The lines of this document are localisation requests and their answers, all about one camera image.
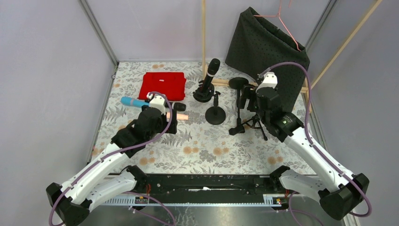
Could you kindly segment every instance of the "black tripod stand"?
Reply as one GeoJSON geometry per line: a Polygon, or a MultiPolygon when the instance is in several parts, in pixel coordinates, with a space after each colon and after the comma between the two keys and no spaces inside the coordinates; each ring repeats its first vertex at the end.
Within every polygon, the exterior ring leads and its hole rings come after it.
{"type": "Polygon", "coordinates": [[[234,136],[237,133],[245,131],[244,125],[248,125],[251,129],[260,129],[262,132],[262,135],[263,135],[263,139],[265,141],[267,141],[267,136],[264,133],[264,130],[261,125],[261,119],[258,117],[257,114],[252,116],[252,118],[250,120],[247,120],[247,121],[241,123],[240,125],[237,125],[236,127],[229,129],[229,134],[234,136]]]}
{"type": "Polygon", "coordinates": [[[253,86],[248,85],[248,80],[245,78],[233,78],[230,79],[229,81],[229,86],[232,89],[235,89],[237,91],[237,126],[234,128],[229,129],[229,134],[234,136],[238,133],[245,133],[245,128],[244,125],[248,125],[252,129],[260,129],[263,134],[263,139],[267,140],[267,136],[264,133],[264,130],[262,128],[262,125],[260,123],[260,118],[255,114],[250,120],[247,120],[243,123],[241,123],[241,118],[240,118],[240,109],[241,107],[243,108],[245,105],[245,102],[247,99],[250,99],[249,105],[248,105],[248,110],[254,112],[254,101],[255,98],[253,98],[253,94],[251,91],[253,91],[253,86]]]}

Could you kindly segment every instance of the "blue object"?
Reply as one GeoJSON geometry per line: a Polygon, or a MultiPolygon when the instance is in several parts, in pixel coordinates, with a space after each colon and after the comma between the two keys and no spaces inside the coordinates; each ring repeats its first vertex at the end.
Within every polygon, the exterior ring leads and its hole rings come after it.
{"type": "Polygon", "coordinates": [[[148,106],[149,103],[141,101],[141,100],[135,100],[131,97],[122,97],[120,99],[121,103],[127,106],[134,106],[134,107],[141,107],[141,106],[148,106]]]}

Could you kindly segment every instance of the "white wall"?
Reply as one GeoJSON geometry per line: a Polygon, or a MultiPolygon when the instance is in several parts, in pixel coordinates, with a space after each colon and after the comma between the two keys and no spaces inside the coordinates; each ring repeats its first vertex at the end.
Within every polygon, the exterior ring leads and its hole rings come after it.
{"type": "MultiPolygon", "coordinates": [[[[201,60],[201,0],[89,0],[120,61],[201,60]]],[[[275,15],[279,0],[207,0],[207,58],[225,59],[239,14],[275,15]]],[[[282,16],[306,44],[328,0],[283,0],[282,16]]],[[[285,31],[277,18],[270,19],[285,31]]]]}
{"type": "MultiPolygon", "coordinates": [[[[398,7],[399,1],[384,0],[314,90],[313,106],[329,151],[370,179],[373,213],[360,219],[362,226],[399,221],[398,7]]],[[[357,208],[366,210],[364,203],[357,208]]]]}
{"type": "Polygon", "coordinates": [[[48,225],[85,165],[112,64],[77,0],[0,1],[0,225],[48,225]]]}

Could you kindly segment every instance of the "wooden pole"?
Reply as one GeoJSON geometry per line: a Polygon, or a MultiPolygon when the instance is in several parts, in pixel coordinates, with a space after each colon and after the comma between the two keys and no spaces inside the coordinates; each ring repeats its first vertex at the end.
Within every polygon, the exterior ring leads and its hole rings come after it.
{"type": "Polygon", "coordinates": [[[324,69],[321,71],[321,73],[318,75],[316,80],[312,83],[311,88],[313,88],[316,83],[321,79],[321,77],[326,73],[326,71],[330,68],[330,66],[334,63],[334,61],[337,59],[337,57],[341,54],[343,49],[348,45],[348,43],[352,40],[352,38],[356,35],[356,33],[360,30],[360,28],[363,26],[363,24],[368,20],[368,18],[371,16],[372,13],[374,13],[375,9],[380,5],[380,3],[383,0],[376,0],[368,9],[366,14],[363,16],[363,18],[360,20],[358,25],[356,25],[355,29],[351,32],[351,34],[348,36],[348,38],[343,42],[341,47],[338,49],[338,51],[335,53],[333,58],[328,62],[328,64],[324,67],[324,69]]]}
{"type": "Polygon", "coordinates": [[[205,0],[202,0],[202,79],[205,79],[205,76],[207,74],[207,63],[205,59],[205,31],[206,31],[206,26],[205,26],[205,21],[206,21],[206,3],[205,0]]]}

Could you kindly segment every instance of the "round black base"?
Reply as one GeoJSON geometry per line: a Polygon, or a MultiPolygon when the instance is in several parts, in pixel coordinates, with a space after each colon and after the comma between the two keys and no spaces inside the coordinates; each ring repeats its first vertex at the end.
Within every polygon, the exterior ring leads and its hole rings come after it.
{"type": "Polygon", "coordinates": [[[240,90],[244,85],[248,85],[249,81],[246,78],[235,77],[229,80],[229,86],[232,89],[240,90]]]}
{"type": "Polygon", "coordinates": [[[221,107],[210,107],[207,112],[205,112],[205,119],[209,124],[220,125],[226,120],[226,112],[221,107]]]}
{"type": "Polygon", "coordinates": [[[206,92],[202,93],[200,90],[201,90],[201,87],[198,87],[198,89],[192,93],[194,96],[194,99],[196,101],[206,103],[212,99],[215,87],[213,84],[210,84],[210,86],[208,87],[206,92]]]}

